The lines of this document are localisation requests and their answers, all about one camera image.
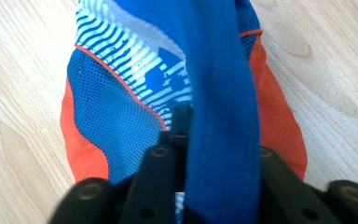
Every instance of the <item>wooden surface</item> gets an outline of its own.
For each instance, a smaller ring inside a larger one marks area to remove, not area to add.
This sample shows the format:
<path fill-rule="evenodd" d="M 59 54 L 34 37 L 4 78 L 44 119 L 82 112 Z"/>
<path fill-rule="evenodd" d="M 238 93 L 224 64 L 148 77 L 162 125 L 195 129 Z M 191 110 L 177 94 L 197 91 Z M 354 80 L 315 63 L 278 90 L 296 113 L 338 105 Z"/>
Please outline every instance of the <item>wooden surface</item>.
<path fill-rule="evenodd" d="M 44 223 L 73 183 L 59 118 L 76 0 L 0 0 L 0 223 Z M 253 0 L 318 188 L 358 182 L 358 0 Z"/>

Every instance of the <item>orange stripe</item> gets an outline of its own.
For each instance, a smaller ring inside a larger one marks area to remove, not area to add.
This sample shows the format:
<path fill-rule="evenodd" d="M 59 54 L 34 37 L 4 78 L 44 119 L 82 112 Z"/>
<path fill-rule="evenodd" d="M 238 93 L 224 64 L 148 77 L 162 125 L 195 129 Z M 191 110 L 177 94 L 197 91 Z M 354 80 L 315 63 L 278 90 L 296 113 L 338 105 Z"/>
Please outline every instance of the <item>orange stripe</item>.
<path fill-rule="evenodd" d="M 75 124 L 74 95 L 66 79 L 65 95 L 62 100 L 61 128 L 65 140 L 66 157 L 76 183 L 89 178 L 109 176 L 108 162 L 103 152 L 85 138 Z"/>
<path fill-rule="evenodd" d="M 255 29 L 251 31 L 246 31 L 240 34 L 240 37 L 246 37 L 247 35 L 261 35 L 263 31 L 261 29 Z"/>
<path fill-rule="evenodd" d="M 152 108 L 150 108 L 149 106 L 145 105 L 144 103 L 142 103 L 137 97 L 136 95 L 133 93 L 132 89 L 127 85 L 127 83 L 121 79 L 121 77 L 111 68 L 109 67 L 109 65 L 107 65 L 104 61 L 102 61 L 100 58 L 98 58 L 95 54 L 93 54 L 91 51 L 89 51 L 88 49 L 83 48 L 82 46 L 75 44 L 75 47 L 77 49 L 80 49 L 81 51 L 87 53 L 91 58 L 93 58 L 95 61 L 97 61 L 98 63 L 100 63 L 106 70 L 108 70 L 120 83 L 121 85 L 123 85 L 123 87 L 127 90 L 127 92 L 130 93 L 132 99 L 135 100 L 136 103 L 138 103 L 139 105 L 141 105 L 143 108 L 145 108 L 147 111 L 149 111 L 150 113 L 152 113 L 154 116 L 156 116 L 156 118 L 158 119 L 159 123 L 162 126 L 162 129 L 164 131 L 167 131 L 167 126 L 165 125 L 164 120 L 161 118 L 161 116 L 154 111 Z"/>
<path fill-rule="evenodd" d="M 301 179 L 308 158 L 301 129 L 283 91 L 267 65 L 267 54 L 257 36 L 249 65 L 255 82 L 260 118 L 260 145 L 270 147 L 287 162 Z"/>

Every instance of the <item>wooden table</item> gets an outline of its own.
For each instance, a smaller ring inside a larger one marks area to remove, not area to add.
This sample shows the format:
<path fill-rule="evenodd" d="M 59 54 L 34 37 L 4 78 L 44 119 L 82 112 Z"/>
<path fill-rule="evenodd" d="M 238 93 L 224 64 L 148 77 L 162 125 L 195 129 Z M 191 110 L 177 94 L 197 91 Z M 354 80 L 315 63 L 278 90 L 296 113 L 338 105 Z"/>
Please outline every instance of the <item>wooden table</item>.
<path fill-rule="evenodd" d="M 253 0 L 302 128 L 306 181 L 358 182 L 358 0 Z M 76 0 L 0 0 L 0 223 L 44 223 L 74 179 L 59 118 Z"/>

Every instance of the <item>wood grain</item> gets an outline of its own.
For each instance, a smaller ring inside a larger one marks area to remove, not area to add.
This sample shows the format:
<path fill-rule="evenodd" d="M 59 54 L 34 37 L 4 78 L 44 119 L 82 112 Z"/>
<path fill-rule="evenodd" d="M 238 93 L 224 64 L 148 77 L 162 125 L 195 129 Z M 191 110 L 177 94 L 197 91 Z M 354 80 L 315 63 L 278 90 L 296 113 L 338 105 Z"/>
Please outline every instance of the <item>wood grain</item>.
<path fill-rule="evenodd" d="M 306 181 L 358 182 L 358 0 L 253 0 L 304 134 Z M 0 223 L 45 223 L 72 185 L 59 126 L 76 1 L 0 0 Z"/>

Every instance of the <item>folded fabric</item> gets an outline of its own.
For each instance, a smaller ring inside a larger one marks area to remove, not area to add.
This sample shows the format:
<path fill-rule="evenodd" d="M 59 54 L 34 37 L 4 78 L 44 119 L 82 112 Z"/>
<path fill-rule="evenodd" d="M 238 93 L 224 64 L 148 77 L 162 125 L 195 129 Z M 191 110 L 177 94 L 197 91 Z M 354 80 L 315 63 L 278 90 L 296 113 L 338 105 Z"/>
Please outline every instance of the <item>folded fabric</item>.
<path fill-rule="evenodd" d="M 76 23 L 61 118 L 76 181 L 134 174 L 188 103 L 187 221 L 255 222 L 260 144 L 304 176 L 301 131 L 247 0 L 80 0 Z"/>

